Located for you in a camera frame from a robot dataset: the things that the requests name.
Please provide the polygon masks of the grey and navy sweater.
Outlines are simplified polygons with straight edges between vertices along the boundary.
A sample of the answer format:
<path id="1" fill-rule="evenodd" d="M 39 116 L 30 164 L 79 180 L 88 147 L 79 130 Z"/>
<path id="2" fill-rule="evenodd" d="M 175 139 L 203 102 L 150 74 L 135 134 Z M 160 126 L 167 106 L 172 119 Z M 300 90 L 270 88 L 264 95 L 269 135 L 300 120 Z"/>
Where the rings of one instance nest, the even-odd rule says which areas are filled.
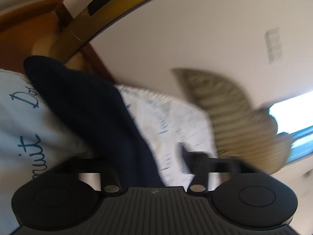
<path id="1" fill-rule="evenodd" d="M 121 188 L 164 186 L 148 144 L 112 84 L 45 56 L 29 56 L 23 66 L 54 115 L 116 174 Z"/>

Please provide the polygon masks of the olive striped headboard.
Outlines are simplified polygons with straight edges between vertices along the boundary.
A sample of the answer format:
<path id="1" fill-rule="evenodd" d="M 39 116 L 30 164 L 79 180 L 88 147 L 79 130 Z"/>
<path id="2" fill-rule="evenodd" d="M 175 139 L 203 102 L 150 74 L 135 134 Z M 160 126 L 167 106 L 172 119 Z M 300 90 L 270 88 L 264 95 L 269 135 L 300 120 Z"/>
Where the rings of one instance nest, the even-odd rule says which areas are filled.
<path id="1" fill-rule="evenodd" d="M 243 88 L 211 72 L 174 69 L 173 73 L 188 100 L 208 114 L 220 158 L 236 156 L 268 174 L 285 166 L 292 137 L 278 132 L 267 108 L 254 109 Z"/>

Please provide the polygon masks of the white script-print bedsheet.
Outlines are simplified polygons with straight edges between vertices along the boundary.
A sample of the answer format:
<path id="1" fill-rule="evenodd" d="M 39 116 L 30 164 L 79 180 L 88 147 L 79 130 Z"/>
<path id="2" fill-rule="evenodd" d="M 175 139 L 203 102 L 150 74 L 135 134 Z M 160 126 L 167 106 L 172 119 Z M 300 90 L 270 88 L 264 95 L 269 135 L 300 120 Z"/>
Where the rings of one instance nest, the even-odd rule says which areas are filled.
<path id="1" fill-rule="evenodd" d="M 117 89 L 153 153 L 163 182 L 187 187 L 192 176 L 180 155 L 181 144 L 189 151 L 217 156 L 208 115 L 172 96 L 123 85 Z M 24 75 L 2 70 L 1 234 L 10 234 L 19 226 L 11 209 L 12 196 L 19 187 L 86 151 Z"/>

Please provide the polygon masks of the bright window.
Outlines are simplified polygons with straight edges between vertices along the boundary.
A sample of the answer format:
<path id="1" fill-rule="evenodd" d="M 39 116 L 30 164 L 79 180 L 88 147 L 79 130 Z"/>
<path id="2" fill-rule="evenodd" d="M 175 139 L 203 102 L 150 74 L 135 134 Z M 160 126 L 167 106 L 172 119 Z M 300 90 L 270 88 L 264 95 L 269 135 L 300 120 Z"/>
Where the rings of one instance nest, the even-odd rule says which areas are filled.
<path id="1" fill-rule="evenodd" d="M 275 103 L 269 114 L 277 121 L 278 133 L 292 137 L 287 162 L 312 154 L 312 92 Z"/>

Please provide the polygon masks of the gold tower air conditioner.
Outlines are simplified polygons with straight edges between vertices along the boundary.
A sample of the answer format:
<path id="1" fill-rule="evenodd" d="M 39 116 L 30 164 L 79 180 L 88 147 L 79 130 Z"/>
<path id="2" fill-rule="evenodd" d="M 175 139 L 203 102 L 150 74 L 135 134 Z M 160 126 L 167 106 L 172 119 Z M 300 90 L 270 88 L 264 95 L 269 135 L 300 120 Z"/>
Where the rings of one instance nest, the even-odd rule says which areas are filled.
<path id="1" fill-rule="evenodd" d="M 49 56 L 66 63 L 104 29 L 151 0 L 93 0 L 65 28 L 49 50 Z"/>

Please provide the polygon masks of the white wall switch panel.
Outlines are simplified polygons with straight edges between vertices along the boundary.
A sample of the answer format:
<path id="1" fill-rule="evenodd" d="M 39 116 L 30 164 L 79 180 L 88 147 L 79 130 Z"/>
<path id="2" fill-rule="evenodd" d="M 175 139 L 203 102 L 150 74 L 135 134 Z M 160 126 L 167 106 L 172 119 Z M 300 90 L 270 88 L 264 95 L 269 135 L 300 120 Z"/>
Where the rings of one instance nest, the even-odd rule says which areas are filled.
<path id="1" fill-rule="evenodd" d="M 283 58 L 283 44 L 279 28 L 266 31 L 265 43 L 267 48 L 268 61 L 270 64 L 275 63 Z"/>

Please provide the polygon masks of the orange wooden door frame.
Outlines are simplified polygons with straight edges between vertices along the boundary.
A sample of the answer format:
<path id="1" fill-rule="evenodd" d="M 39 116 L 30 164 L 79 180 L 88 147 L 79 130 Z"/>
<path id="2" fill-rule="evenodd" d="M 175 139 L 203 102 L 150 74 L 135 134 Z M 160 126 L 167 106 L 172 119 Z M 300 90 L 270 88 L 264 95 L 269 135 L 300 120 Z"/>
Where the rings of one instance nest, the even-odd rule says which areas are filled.
<path id="1" fill-rule="evenodd" d="M 24 73 L 30 55 L 48 56 L 72 16 L 63 0 L 42 0 L 1 15 L 1 69 Z"/>

